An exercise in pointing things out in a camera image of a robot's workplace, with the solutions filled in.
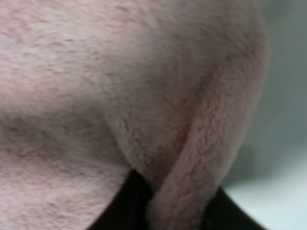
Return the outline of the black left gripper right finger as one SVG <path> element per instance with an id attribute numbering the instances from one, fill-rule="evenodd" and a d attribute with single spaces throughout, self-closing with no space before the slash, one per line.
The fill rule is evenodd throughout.
<path id="1" fill-rule="evenodd" d="M 264 230 L 219 188 L 203 216 L 205 230 Z"/>

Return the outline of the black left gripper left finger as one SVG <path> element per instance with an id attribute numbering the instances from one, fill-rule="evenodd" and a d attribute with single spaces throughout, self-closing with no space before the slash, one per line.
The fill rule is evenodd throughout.
<path id="1" fill-rule="evenodd" d="M 89 230 L 147 230 L 146 209 L 153 196 L 144 177 L 129 172 L 118 193 Z"/>

